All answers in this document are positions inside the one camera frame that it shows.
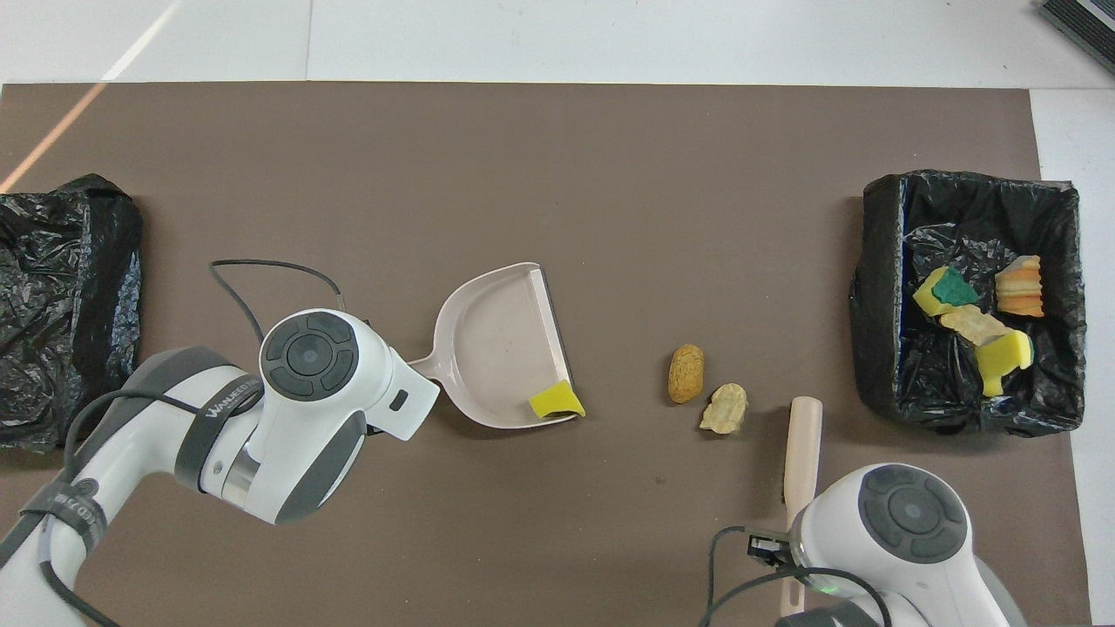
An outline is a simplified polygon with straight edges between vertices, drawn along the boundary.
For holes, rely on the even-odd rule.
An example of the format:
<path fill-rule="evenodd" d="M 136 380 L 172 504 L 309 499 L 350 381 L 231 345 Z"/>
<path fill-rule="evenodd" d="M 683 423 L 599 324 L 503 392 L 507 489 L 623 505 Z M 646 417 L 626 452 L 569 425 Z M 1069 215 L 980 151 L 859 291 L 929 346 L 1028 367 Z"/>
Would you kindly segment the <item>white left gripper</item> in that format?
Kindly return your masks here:
<path fill-rule="evenodd" d="M 392 348 L 389 354 L 392 377 L 388 386 L 388 409 L 382 418 L 382 431 L 395 438 L 409 441 L 429 417 L 442 389 L 403 360 Z"/>

